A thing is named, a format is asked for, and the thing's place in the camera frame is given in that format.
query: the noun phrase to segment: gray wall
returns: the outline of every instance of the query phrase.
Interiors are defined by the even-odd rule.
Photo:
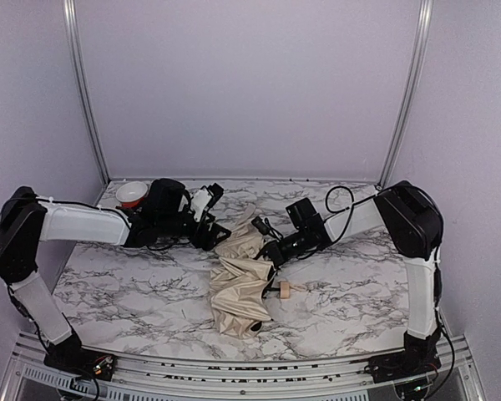
[[[436,2],[430,30],[393,179],[443,211],[443,308],[501,400],[501,0]]]
[[[102,184],[89,147],[61,2],[0,0],[0,208],[20,185],[93,201]],[[52,285],[71,244],[44,244]],[[23,319],[0,280],[0,383]]]
[[[117,176],[376,180],[419,1],[77,1]]]

